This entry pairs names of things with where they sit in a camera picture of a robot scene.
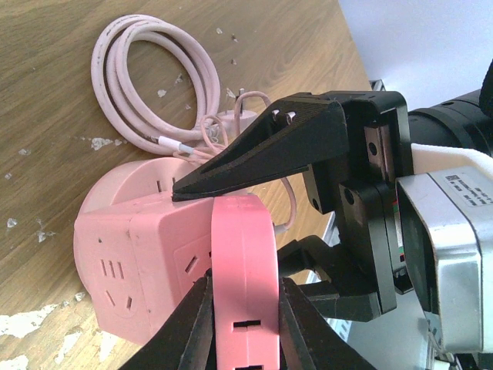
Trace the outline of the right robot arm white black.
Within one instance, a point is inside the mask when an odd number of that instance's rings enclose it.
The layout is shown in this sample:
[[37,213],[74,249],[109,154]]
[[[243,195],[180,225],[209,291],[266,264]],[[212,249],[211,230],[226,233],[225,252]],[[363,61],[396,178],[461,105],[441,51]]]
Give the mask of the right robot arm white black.
[[492,153],[492,81],[430,108],[398,92],[299,92],[270,103],[222,153],[173,185],[173,201],[218,197],[301,173],[308,200],[334,213],[340,241],[295,240],[279,274],[316,271],[301,291],[326,318],[371,321],[411,289],[397,243],[395,181],[414,172],[413,144]]

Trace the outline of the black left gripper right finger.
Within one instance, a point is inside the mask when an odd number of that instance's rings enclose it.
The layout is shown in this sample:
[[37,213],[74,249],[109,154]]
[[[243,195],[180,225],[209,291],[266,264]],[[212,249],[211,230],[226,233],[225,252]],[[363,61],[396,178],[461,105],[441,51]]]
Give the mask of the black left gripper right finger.
[[287,277],[279,283],[280,367],[282,369],[372,369],[343,341]]

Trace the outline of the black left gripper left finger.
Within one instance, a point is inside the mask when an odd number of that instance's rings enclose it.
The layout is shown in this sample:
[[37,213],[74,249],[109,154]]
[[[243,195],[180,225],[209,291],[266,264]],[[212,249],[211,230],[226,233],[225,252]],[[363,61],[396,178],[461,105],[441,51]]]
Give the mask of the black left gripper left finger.
[[213,369],[212,271],[199,278],[157,333],[124,369]]

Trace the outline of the pink round socket tower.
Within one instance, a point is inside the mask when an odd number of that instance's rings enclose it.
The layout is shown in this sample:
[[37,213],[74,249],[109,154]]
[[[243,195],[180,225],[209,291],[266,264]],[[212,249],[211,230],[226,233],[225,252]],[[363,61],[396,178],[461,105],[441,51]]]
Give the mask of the pink round socket tower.
[[172,157],[125,163],[84,199],[74,259],[103,331],[147,343],[210,268],[213,200],[172,199],[192,169]]

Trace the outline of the red pink charger plug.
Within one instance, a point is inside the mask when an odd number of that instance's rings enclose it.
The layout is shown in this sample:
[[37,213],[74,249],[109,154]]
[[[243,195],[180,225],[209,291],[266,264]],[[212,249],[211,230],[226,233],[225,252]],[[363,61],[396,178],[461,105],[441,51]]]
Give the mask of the red pink charger plug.
[[279,369],[277,248],[262,201],[217,197],[211,248],[217,367]]

